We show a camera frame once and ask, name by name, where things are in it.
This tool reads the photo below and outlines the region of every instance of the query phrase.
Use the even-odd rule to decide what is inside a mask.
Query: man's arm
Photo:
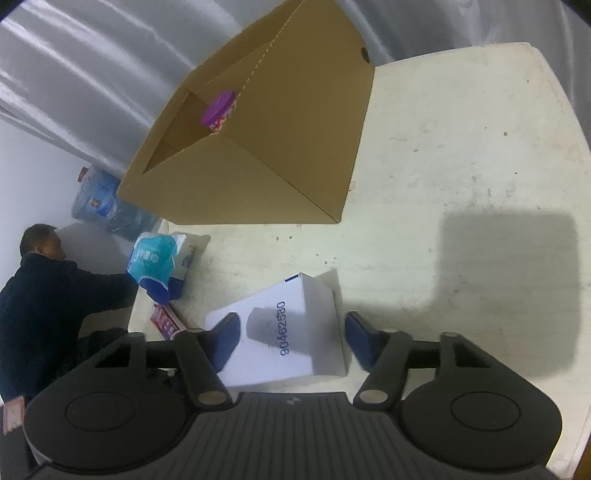
[[[127,273],[99,275],[76,269],[72,275],[74,298],[84,316],[133,305],[138,286]]]

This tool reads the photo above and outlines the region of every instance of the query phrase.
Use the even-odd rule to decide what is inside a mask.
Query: dark jacket
[[[130,306],[128,274],[96,275],[70,261],[27,254],[0,292],[0,395],[34,397],[55,378],[91,313]]]

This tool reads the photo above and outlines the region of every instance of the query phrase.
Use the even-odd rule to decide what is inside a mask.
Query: plastic bag
[[[194,250],[187,235],[142,233],[135,242],[127,272],[152,300],[168,305],[181,295]]]

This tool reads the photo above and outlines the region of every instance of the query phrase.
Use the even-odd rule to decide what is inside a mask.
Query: white curtain
[[[337,1],[376,65],[531,43],[591,140],[591,28],[560,0]],[[0,118],[120,177],[183,77],[279,3],[25,0],[0,23]]]

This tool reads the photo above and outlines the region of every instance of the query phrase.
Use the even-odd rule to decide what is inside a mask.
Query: table surface
[[[572,474],[591,404],[591,183],[579,123],[527,44],[470,47],[376,68],[338,225],[175,226],[196,235],[181,317],[205,314],[297,272],[335,292],[339,318],[436,340],[465,335],[548,394],[563,416],[549,467]],[[138,294],[129,329],[160,336]],[[259,391],[346,391],[345,378]],[[413,371],[409,383],[432,372]]]

